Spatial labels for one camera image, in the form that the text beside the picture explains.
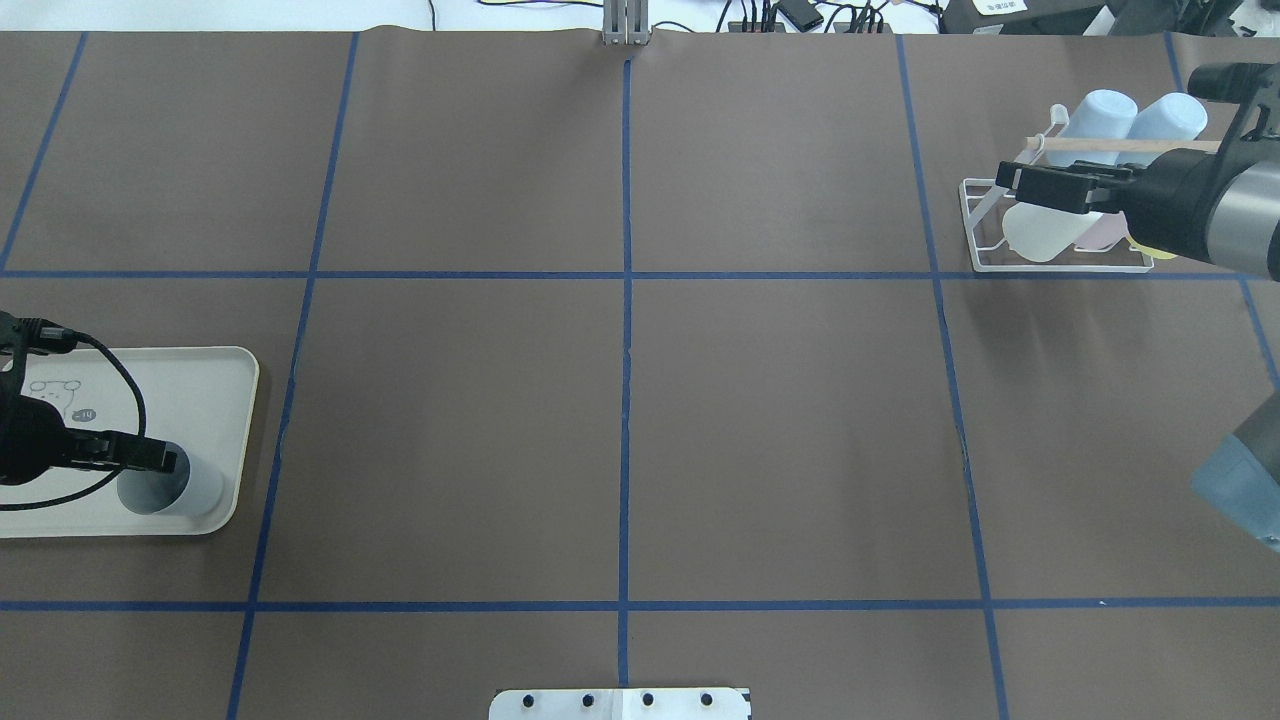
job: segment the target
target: sticker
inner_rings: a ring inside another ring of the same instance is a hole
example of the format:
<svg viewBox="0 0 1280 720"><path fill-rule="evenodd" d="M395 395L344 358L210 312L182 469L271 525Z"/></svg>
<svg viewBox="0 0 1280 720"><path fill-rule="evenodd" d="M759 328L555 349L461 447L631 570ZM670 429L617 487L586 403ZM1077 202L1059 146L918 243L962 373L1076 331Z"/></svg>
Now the sticker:
<svg viewBox="0 0 1280 720"><path fill-rule="evenodd" d="M1007 15L1027 10L1025 0L973 0L979 15Z"/></svg>

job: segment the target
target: robotic arm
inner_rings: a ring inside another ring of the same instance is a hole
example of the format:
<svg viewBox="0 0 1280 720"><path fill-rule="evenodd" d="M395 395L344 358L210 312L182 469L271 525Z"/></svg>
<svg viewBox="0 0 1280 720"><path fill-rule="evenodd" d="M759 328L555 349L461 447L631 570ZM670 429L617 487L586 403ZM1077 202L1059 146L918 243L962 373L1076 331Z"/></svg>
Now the robotic arm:
<svg viewBox="0 0 1280 720"><path fill-rule="evenodd" d="M29 355L61 355L78 345L96 347L129 384L138 405L138 432L69 429L52 405L20 395ZM0 356L9 366L0 372L0 484L28 483L50 468L108 470L88 488L41 502L0 505L4 510L36 510L78 500L101 489L123 470L173 473L177 455L168 443L145 437L146 406L142 392L120 361L92 337L37 318L0 313Z"/></svg>
<svg viewBox="0 0 1280 720"><path fill-rule="evenodd" d="M1001 163L996 184L1055 210L1124 213L1142 245L1280 281L1280 64L1201 65L1188 91L1240 106L1217 152L1170 150L1148 167ZM1222 441L1192 488L1280 552L1280 392Z"/></svg>

